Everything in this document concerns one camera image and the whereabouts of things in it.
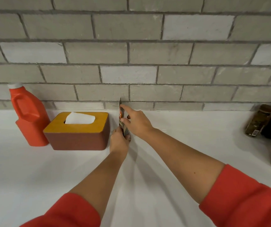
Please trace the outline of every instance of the red shirt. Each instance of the red shirt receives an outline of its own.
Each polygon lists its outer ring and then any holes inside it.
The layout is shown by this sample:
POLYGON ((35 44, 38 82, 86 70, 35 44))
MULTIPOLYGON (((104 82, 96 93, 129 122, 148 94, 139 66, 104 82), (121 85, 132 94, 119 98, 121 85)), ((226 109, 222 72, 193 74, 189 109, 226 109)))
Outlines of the red shirt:
MULTIPOLYGON (((218 227, 271 227, 271 188, 226 165, 200 209, 218 227)), ((97 211, 81 196, 64 194, 43 216, 21 227, 99 227, 97 211)))

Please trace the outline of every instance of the countertop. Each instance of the countertop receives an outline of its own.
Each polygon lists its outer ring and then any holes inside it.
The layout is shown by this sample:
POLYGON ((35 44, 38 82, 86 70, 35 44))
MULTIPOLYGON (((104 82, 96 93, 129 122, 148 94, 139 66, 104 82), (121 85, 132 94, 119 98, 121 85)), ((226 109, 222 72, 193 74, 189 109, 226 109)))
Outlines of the countertop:
MULTIPOLYGON (((118 112, 110 113, 111 127, 118 112)), ((59 111, 49 111, 51 118, 59 111)), ((271 142, 243 134, 247 111, 146 111, 152 124, 187 145, 271 186, 271 142)), ((13 110, 0 110, 0 226, 44 214, 109 153, 30 147, 13 110)), ((214 226, 155 151, 132 137, 102 220, 103 227, 214 226)))

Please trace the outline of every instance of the orange plastic jug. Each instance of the orange plastic jug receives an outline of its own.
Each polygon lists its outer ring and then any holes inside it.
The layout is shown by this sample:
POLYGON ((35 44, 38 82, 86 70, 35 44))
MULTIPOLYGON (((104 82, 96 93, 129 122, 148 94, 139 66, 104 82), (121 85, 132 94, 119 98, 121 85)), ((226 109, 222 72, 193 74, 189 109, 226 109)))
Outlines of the orange plastic jug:
POLYGON ((46 146, 49 142, 43 130, 50 123, 43 103, 23 87, 23 84, 8 84, 11 102, 19 119, 17 126, 30 146, 46 146))

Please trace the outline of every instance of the white bottle cap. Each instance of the white bottle cap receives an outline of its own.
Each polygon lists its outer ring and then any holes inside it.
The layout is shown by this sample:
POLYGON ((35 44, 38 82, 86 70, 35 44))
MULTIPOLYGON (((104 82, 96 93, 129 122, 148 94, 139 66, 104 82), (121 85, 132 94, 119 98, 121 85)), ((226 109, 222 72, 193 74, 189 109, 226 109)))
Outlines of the white bottle cap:
POLYGON ((16 89, 16 88, 20 88, 23 87, 22 83, 11 83, 7 85, 9 87, 9 89, 16 89))

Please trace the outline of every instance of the white tissue paper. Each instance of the white tissue paper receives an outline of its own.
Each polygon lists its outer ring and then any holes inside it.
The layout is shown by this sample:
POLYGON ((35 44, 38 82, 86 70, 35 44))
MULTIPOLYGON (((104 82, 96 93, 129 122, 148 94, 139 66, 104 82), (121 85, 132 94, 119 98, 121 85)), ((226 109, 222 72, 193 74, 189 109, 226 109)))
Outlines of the white tissue paper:
POLYGON ((65 124, 91 124, 95 120, 95 116, 71 112, 65 121, 65 124))

